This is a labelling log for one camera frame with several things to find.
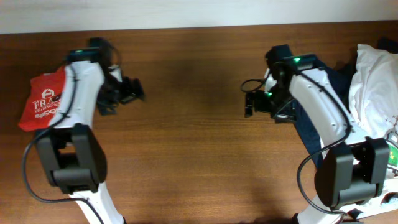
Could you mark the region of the red soccer t-shirt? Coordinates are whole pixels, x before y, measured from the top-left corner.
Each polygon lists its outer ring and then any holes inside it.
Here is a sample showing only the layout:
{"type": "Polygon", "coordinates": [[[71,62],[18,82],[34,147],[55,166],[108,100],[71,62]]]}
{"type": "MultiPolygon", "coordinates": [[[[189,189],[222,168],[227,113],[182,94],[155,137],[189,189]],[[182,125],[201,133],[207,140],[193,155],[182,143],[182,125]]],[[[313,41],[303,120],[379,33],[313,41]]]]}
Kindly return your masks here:
{"type": "Polygon", "coordinates": [[[65,84],[65,66],[30,80],[30,95],[18,126],[25,132],[45,129],[57,112],[65,84]]]}

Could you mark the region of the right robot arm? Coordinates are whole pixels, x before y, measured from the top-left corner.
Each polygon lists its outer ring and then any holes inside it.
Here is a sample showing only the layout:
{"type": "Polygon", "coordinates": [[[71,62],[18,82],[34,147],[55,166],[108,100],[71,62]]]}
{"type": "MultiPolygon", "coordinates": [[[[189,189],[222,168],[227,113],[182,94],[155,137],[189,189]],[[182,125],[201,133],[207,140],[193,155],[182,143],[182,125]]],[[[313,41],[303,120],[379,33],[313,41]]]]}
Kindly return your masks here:
{"type": "Polygon", "coordinates": [[[246,90],[245,117],[268,113],[281,123],[301,123],[306,112],[321,147],[314,184],[316,196],[292,223],[361,223],[397,209],[397,166],[389,160],[395,146],[372,137],[355,123],[314,54],[295,56],[288,45],[272,47],[258,86],[246,90]]]}

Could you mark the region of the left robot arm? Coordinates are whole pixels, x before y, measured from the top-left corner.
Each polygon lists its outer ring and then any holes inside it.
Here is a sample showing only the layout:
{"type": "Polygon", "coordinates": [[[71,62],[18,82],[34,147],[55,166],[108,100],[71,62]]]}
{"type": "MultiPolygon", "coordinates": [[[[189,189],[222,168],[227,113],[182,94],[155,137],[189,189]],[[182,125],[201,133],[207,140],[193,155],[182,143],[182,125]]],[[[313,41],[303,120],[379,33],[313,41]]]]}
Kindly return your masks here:
{"type": "Polygon", "coordinates": [[[108,165],[92,131],[93,116],[95,110],[116,114],[119,105],[144,98],[140,80],[123,74],[121,54],[108,40],[92,37],[84,49],[69,51],[60,105],[25,149],[36,149],[49,184],[67,197],[46,200],[34,193],[24,155],[22,178],[31,196],[47,203],[76,202],[89,223],[125,223],[106,186],[108,165]]]}

